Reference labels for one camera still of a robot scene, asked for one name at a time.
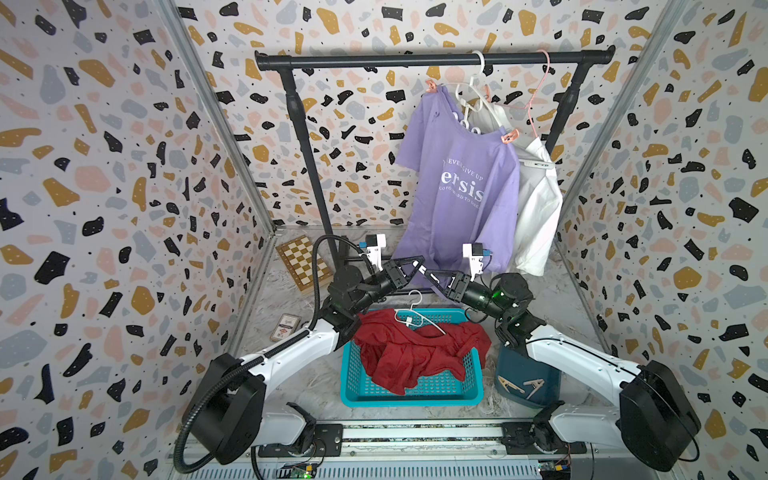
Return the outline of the purple garment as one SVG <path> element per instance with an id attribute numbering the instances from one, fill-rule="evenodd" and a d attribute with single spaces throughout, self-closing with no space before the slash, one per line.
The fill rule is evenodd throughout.
<path id="1" fill-rule="evenodd" d="M 443 85 L 411 116 L 397 165 L 418 175 L 412 213 L 394 255 L 421 256 L 429 269 L 465 270 L 466 244 L 489 251 L 485 269 L 502 273 L 514 254 L 520 164 L 504 131 L 474 133 Z"/>

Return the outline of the red garment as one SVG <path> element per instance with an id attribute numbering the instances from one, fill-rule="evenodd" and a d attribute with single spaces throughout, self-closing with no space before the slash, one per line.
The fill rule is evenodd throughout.
<path id="1" fill-rule="evenodd" d="M 393 309 L 363 315 L 354 343 L 373 383 L 395 395 L 415 388 L 423 377 L 444 372 L 462 382 L 467 376 L 464 358 L 475 350 L 484 366 L 491 347 L 478 324 L 426 321 L 412 329 Z"/>

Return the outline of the white printed t-shirt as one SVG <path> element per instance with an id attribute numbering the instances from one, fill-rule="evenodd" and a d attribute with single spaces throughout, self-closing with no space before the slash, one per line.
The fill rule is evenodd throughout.
<path id="1" fill-rule="evenodd" d="M 493 105 L 505 132 L 513 127 L 505 109 Z M 520 137 L 511 143 L 518 160 L 551 161 L 550 153 L 538 134 Z M 520 164 L 518 217 L 511 265 L 521 273 L 542 276 L 557 230 L 563 196 L 557 184 L 556 167 L 550 170 Z"/>

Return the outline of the white plastic hangers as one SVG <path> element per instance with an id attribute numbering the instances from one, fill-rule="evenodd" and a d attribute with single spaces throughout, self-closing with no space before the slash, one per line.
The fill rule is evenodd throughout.
<path id="1" fill-rule="evenodd" d="M 489 100 L 488 90 L 481 90 L 478 84 L 479 75 L 486 66 L 485 57 L 479 50 L 472 53 L 478 57 L 479 72 L 467 81 L 457 83 L 454 96 L 461 109 L 459 123 L 470 133 L 480 135 L 499 130 L 504 124 Z"/>

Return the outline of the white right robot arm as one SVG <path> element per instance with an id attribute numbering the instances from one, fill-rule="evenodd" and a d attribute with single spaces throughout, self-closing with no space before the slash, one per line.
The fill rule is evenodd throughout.
<path id="1" fill-rule="evenodd" d="M 534 424 L 541 439 L 623 448 L 645 466 L 669 472 L 696 443 L 701 422 L 684 389 L 666 365 L 638 364 L 590 347 L 533 315 L 534 296 L 518 273 L 494 284 L 460 271 L 420 273 L 444 297 L 494 320 L 503 346 L 553 367 L 608 401 L 606 407 L 577 407 L 562 401 L 542 410 Z"/>

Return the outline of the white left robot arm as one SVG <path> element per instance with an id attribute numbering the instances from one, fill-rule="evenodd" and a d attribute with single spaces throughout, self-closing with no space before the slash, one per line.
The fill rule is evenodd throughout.
<path id="1" fill-rule="evenodd" d="M 307 452 L 316 419 L 294 403 L 270 403 L 271 394 L 314 361 L 342 349 L 360 328 L 361 314 L 408 286 L 423 262 L 420 256 L 391 259 L 369 277 L 345 266 L 335 273 L 307 326 L 257 353 L 216 357 L 183 415 L 173 450 L 175 469 L 189 474 L 211 461 L 225 465 L 255 446 Z"/>

